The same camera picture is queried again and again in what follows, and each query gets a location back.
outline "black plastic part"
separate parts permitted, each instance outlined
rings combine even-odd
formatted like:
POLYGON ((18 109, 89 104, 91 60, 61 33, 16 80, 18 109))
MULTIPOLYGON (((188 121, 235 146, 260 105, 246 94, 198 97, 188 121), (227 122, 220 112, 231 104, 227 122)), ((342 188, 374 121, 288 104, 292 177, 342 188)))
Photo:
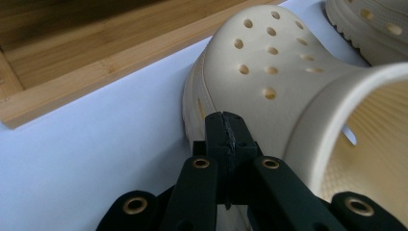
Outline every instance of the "black plastic part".
POLYGON ((209 231, 217 222, 217 162, 191 157, 183 165, 160 230, 209 231))
POLYGON ((150 231, 158 211, 158 199, 149 192, 133 191, 118 198, 100 221, 97 231, 150 231))
POLYGON ((283 161, 258 157, 254 169, 250 208, 268 214, 273 230, 345 230, 283 161))
POLYGON ((368 197, 355 192, 333 196, 330 211, 348 230, 406 231, 407 228, 368 197))
POLYGON ((214 113, 205 119, 206 153, 219 164, 217 203, 245 204, 247 169, 258 146, 243 119, 231 113, 214 113))

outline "wooden surface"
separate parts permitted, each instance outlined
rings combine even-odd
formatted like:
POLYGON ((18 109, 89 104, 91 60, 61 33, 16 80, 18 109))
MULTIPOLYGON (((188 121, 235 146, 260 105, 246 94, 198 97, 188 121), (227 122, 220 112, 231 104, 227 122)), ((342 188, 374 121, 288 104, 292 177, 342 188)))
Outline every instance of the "wooden surface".
MULTIPOLYGON (((19 82, 0 94, 2 121, 21 125, 210 36, 244 8, 282 1, 133 2, 0 3, 5 76, 19 82)), ((0 74, 4 64, 0 59, 0 74)), ((10 85, 0 84, 0 93, 10 85)))

